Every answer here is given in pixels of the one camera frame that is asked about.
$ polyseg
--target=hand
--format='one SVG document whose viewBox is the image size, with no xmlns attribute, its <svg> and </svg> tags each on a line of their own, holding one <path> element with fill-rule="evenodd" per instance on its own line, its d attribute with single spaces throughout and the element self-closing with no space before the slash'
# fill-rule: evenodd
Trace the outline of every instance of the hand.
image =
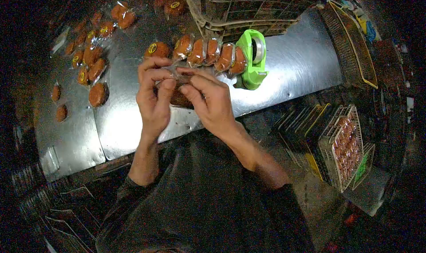
<svg viewBox="0 0 426 253">
<path fill-rule="evenodd" d="M 178 67 L 177 71 L 193 75 L 190 84 L 181 86 L 180 91 L 192 102 L 204 127 L 226 143 L 233 133 L 238 132 L 228 85 L 205 70 Z"/>
<path fill-rule="evenodd" d="M 176 81 L 171 78 L 169 70 L 157 68 L 171 64 L 170 59 L 152 57 L 138 67 L 139 91 L 136 102 L 142 116 L 141 141 L 148 144 L 157 140 L 170 121 L 169 103 Z M 158 93 L 155 95 L 155 83 L 160 80 L 162 82 L 157 86 Z"/>
</svg>

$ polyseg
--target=right hand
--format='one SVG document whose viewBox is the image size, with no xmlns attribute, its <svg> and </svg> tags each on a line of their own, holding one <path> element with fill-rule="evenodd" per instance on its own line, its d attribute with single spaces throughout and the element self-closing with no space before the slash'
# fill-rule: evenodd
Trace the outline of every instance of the right hand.
<svg viewBox="0 0 426 253">
<path fill-rule="evenodd" d="M 211 133 L 227 141 L 240 130 L 235 121 L 229 87 L 206 70 L 179 67 L 179 73 L 192 75 L 190 84 L 180 87 L 180 91 L 194 105 L 195 112 Z"/>
</svg>

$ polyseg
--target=person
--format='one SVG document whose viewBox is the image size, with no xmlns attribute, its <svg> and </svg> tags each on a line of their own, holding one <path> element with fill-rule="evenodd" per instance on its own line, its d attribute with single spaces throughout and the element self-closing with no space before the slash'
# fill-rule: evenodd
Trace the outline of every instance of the person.
<svg viewBox="0 0 426 253">
<path fill-rule="evenodd" d="M 190 76 L 179 91 L 211 134 L 188 134 L 159 154 L 176 86 L 161 67 L 171 64 L 153 57 L 138 68 L 141 140 L 98 252 L 314 252 L 283 167 L 235 121 L 228 86 L 205 70 L 178 68 Z"/>
</svg>

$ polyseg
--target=pastry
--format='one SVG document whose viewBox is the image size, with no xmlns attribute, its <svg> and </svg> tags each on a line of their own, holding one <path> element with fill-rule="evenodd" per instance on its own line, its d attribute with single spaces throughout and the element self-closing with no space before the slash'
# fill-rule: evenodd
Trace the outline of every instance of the pastry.
<svg viewBox="0 0 426 253">
<path fill-rule="evenodd" d="M 101 29 L 99 30 L 99 36 L 108 37 L 114 31 L 115 27 L 113 22 L 104 22 L 102 23 Z"/>
<path fill-rule="evenodd" d="M 59 101 L 60 98 L 61 98 L 61 88 L 59 87 L 59 85 L 55 85 L 53 86 L 52 100 Z"/>
<path fill-rule="evenodd" d="M 206 50 L 204 49 L 203 39 L 198 39 L 195 41 L 192 52 L 188 55 L 187 63 L 190 67 L 199 67 L 203 64 L 204 59 L 206 58 Z"/>
<path fill-rule="evenodd" d="M 104 68 L 105 68 L 105 60 L 102 58 L 99 58 L 89 70 L 89 80 L 93 82 L 95 79 L 97 79 L 97 77 L 101 75 Z"/>
<path fill-rule="evenodd" d="M 63 104 L 56 109 L 56 121 L 62 122 L 67 118 L 67 107 Z"/>
<path fill-rule="evenodd" d="M 93 107 L 99 107 L 105 102 L 105 86 L 96 83 L 89 92 L 89 102 Z"/>
<path fill-rule="evenodd" d="M 235 48 L 235 62 L 231 65 L 229 73 L 231 74 L 241 74 L 245 71 L 247 67 L 247 60 L 245 54 L 243 53 L 240 47 Z"/>
<path fill-rule="evenodd" d="M 75 52 L 74 57 L 72 58 L 72 67 L 77 68 L 83 62 L 83 51 L 78 50 Z"/>
<path fill-rule="evenodd" d="M 169 52 L 170 50 L 167 44 L 162 43 L 161 41 L 156 41 L 145 50 L 145 57 L 156 56 L 166 58 L 169 56 Z"/>
</svg>

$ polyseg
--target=forearm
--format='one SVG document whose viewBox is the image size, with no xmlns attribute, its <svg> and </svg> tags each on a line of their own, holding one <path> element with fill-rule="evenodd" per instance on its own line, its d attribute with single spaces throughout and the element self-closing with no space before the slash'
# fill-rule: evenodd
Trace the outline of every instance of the forearm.
<svg viewBox="0 0 426 253">
<path fill-rule="evenodd" d="M 268 188 L 277 189 L 290 183 L 284 168 L 253 140 L 243 127 L 238 126 L 236 131 L 223 141 L 235 153 L 242 165 L 256 173 Z"/>
<path fill-rule="evenodd" d="M 156 139 L 149 139 L 142 133 L 128 175 L 140 186 L 151 184 L 158 176 L 157 146 Z"/>
</svg>

